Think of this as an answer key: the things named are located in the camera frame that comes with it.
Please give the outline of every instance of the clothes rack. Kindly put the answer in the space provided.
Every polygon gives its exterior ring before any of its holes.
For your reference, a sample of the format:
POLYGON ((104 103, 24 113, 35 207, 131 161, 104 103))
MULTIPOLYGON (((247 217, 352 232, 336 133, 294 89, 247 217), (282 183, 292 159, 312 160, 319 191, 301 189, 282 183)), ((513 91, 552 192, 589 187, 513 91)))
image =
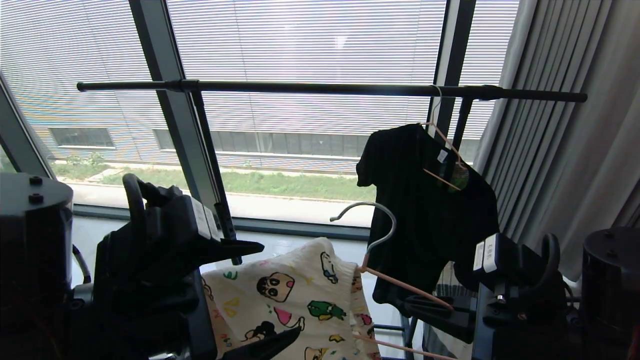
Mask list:
MULTIPOLYGON (((521 99, 539 101, 585 102, 586 94, 571 92, 553 92, 542 90, 504 89, 494 85, 474 86, 439 86, 433 85, 360 85, 360 84, 313 84, 313 83, 268 83, 268 82, 238 82, 238 81, 200 81, 196 79, 178 79, 173 81, 126 81, 103 83, 78 83, 81 92, 92 90, 171 90, 191 94, 192 105, 196 110, 198 121, 202 129, 209 129, 207 115, 202 100, 203 91, 222 92, 269 92, 287 94, 337 94, 337 95, 382 95, 382 96, 418 96, 418 97, 461 97, 462 103, 452 144, 460 148, 467 119, 471 111, 473 100, 521 99)), ((213 147, 211 134, 203 134, 207 155, 210 161, 210 173, 216 185, 216 200, 214 204, 218 220, 220 221, 224 241, 236 240, 236 232, 231 219, 227 197, 225 195, 218 159, 213 147)), ((450 179, 453 173, 454 161, 449 161, 445 168, 444 179, 450 179)), ((242 259, 233 259, 235 265, 242 259)), ((413 335, 417 326, 417 319, 411 321, 401 317, 401 325, 375 325, 375 329, 401 331, 403 345, 412 348, 413 335)), ((411 352, 405 352, 405 360, 413 359, 411 352)))

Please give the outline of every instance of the floor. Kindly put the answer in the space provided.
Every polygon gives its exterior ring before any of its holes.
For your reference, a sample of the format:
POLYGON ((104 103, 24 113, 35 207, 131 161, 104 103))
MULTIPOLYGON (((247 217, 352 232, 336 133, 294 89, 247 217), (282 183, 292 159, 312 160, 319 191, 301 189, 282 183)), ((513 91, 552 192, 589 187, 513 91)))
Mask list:
MULTIPOLYGON (((72 239, 74 244, 83 253, 83 256, 89 267, 93 269, 95 263, 95 248, 98 242, 102 240, 105 234, 110 231, 119 229, 125 224, 122 221, 74 217, 72 239)), ((244 262, 258 261, 262 259, 272 258, 280 254, 289 252, 297 247, 302 246, 311 238, 301 236, 283 236, 261 233, 245 233, 237 234, 238 239, 247 241, 257 241, 265 246, 264 251, 259 254, 253 254, 243 257, 244 262)), ((332 240, 336 255, 345 261, 360 263, 365 253, 365 243, 359 241, 332 240)), ((218 266, 230 266, 231 261, 221 261, 219 263, 204 265, 201 271, 207 271, 218 266)), ((74 285, 82 281, 82 274, 77 265, 74 265, 73 273, 74 285)), ((400 325, 400 314, 398 311, 386 304, 377 304, 371 298, 376 278, 371 274, 363 274, 362 286, 367 297, 367 305, 375 323, 386 325, 400 325)), ((376 339, 389 343, 400 345, 402 337, 396 331, 376 330, 376 339)), ((413 338, 414 348, 421 349, 422 344, 422 323, 419 322, 413 338)), ((400 357, 404 358, 403 351, 389 347, 380 347, 383 357, 400 357)), ((422 356, 415 355, 416 359, 422 359, 422 356)))

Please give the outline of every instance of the corrugated metal wall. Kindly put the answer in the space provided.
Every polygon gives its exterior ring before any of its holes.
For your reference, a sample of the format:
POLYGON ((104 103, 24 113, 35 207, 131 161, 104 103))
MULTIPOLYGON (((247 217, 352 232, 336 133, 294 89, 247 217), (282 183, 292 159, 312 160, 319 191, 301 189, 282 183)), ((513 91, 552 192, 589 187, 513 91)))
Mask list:
MULTIPOLYGON (((236 81, 427 84, 445 1, 168 1, 188 77, 236 81)), ((177 164, 153 129, 153 92, 88 92, 77 81, 149 79, 124 0, 3 0, 0 66, 27 120, 57 158, 177 164), (58 147, 51 127, 106 127, 115 149, 58 147)), ((461 83, 497 84, 517 1, 478 0, 461 83)), ((205 93, 212 130, 368 135, 425 120, 427 99, 205 93)), ((475 104, 477 139, 493 104, 475 104)), ((220 154, 225 166, 353 171, 354 159, 220 154)))

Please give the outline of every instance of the curtain fold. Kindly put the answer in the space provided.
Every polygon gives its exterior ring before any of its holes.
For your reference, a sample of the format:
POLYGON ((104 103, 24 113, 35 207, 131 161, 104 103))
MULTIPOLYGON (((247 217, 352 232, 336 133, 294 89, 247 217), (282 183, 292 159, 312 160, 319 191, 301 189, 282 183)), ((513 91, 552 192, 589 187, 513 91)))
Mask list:
POLYGON ((524 42, 522 54, 509 49, 517 66, 506 65, 501 85, 586 92, 589 100, 502 101, 476 166, 495 190, 502 231, 536 250, 542 235, 556 234, 561 271, 576 280, 586 235, 638 223, 640 2, 529 6, 529 31, 514 30, 510 43, 524 42))

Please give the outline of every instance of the road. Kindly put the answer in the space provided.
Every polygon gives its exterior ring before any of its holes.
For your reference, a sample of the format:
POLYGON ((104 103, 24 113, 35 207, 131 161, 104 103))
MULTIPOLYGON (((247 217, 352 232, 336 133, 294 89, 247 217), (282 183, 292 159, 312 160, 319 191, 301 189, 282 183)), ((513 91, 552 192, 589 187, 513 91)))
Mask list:
MULTIPOLYGON (((124 188, 112 185, 67 183, 74 190, 74 203, 127 207, 124 188)), ((266 218, 295 222, 329 224, 350 202, 272 197, 265 195, 228 193, 229 209, 233 217, 266 218)), ((335 222, 336 225, 371 225, 373 207, 358 206, 335 222)))

